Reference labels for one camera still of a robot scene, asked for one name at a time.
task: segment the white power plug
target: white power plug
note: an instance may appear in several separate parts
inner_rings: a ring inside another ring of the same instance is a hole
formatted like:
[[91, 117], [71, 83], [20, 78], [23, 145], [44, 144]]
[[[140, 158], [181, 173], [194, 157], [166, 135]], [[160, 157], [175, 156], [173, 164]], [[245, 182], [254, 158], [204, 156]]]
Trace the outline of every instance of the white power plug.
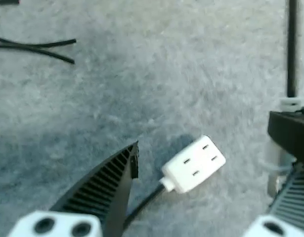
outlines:
[[191, 143], [169, 162], [162, 171], [160, 182], [170, 192], [185, 193], [208, 179], [225, 164], [225, 157], [207, 136]]

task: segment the black wire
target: black wire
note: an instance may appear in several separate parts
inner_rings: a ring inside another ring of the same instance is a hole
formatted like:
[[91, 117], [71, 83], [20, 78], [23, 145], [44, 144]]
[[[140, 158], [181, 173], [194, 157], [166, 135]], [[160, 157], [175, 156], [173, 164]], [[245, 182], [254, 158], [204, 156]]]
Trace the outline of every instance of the black wire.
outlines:
[[46, 51], [46, 50], [43, 50], [43, 49], [28, 47], [28, 46], [25, 46], [25, 45], [3, 43], [3, 44], [0, 44], [0, 48], [7, 48], [7, 49], [9, 48], [9, 49], [16, 49], [16, 50], [33, 52], [33, 53], [39, 53], [39, 54], [43, 54], [43, 55], [47, 55], [47, 56], [50, 56], [50, 57], [53, 57], [53, 58], [60, 59], [60, 60], [65, 61], [67, 63], [75, 64], [75, 61], [71, 58], [62, 56], [62, 55], [57, 54], [57, 53], [49, 52], [49, 51]]
[[296, 44], [298, 0], [289, 0], [287, 41], [287, 96], [296, 97]]
[[11, 5], [11, 4], [18, 5], [19, 3], [20, 3], [19, 0], [0, 0], [0, 5]]
[[51, 47], [57, 47], [57, 46], [65, 46], [69, 44], [76, 43], [76, 39], [70, 39], [70, 40], [64, 40], [64, 41], [58, 41], [53, 43], [17, 43], [8, 39], [4, 39], [0, 37], [0, 42], [2, 43], [11, 43], [21, 46], [28, 46], [28, 47], [37, 47], [37, 48], [51, 48]]
[[143, 202], [141, 202], [141, 204], [129, 216], [127, 216], [123, 224], [123, 229], [126, 230], [132, 223], [132, 221], [141, 213], [141, 211], [164, 191], [165, 187], [163, 186], [163, 184], [160, 184], [155, 189], [155, 191], [153, 191], [146, 199], [144, 199]]

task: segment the black vertical rod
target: black vertical rod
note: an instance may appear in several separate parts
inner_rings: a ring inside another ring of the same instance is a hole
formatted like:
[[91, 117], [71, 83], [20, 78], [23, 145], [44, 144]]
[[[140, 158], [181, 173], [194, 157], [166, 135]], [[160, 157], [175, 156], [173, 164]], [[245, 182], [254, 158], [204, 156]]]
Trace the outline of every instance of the black vertical rod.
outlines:
[[297, 96], [297, 11], [298, 0], [288, 0], [288, 41], [287, 41], [287, 96]]

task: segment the gray carpet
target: gray carpet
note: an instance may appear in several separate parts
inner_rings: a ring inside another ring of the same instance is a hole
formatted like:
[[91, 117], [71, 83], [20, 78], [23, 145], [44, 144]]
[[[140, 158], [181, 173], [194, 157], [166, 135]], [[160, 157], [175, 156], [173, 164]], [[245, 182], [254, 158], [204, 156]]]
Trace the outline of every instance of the gray carpet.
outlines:
[[[23, 0], [0, 7], [0, 36], [77, 38], [53, 49], [71, 66], [0, 50], [0, 237], [47, 209], [120, 148], [139, 140], [129, 210], [160, 168], [201, 134], [226, 165], [190, 193], [164, 194], [125, 237], [238, 237], [263, 213], [258, 166], [267, 113], [285, 85], [283, 0]], [[300, 93], [304, 96], [304, 24]]]

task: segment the white plug housing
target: white plug housing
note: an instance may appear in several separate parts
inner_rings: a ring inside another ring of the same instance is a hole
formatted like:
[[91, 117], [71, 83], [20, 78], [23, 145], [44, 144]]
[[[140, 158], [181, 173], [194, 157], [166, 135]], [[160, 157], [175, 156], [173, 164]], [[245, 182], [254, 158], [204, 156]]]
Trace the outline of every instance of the white plug housing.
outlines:
[[208, 136], [202, 136], [167, 162], [160, 182], [170, 192], [185, 193], [208, 179], [225, 164], [225, 157]]
[[243, 237], [304, 237], [304, 231], [274, 216], [259, 217]]
[[92, 215], [35, 211], [15, 224], [7, 237], [102, 237], [100, 220]]

